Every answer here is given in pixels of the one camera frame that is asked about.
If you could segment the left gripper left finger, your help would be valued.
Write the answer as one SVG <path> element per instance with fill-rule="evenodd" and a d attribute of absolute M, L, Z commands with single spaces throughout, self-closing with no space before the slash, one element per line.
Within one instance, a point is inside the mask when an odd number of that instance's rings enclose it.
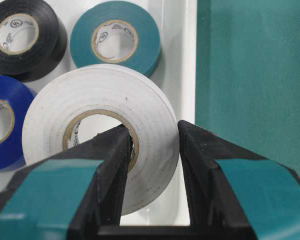
<path fill-rule="evenodd" d="M 131 153 L 119 125 L 18 170 L 0 192 L 0 240 L 90 240 L 118 225 Z"/>

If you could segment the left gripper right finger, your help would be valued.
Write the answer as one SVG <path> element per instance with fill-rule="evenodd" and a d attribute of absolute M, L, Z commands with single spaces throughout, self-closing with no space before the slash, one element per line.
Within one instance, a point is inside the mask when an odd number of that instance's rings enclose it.
<path fill-rule="evenodd" d="M 190 224 L 218 239 L 300 240 L 300 177 L 197 125 L 177 124 Z"/>

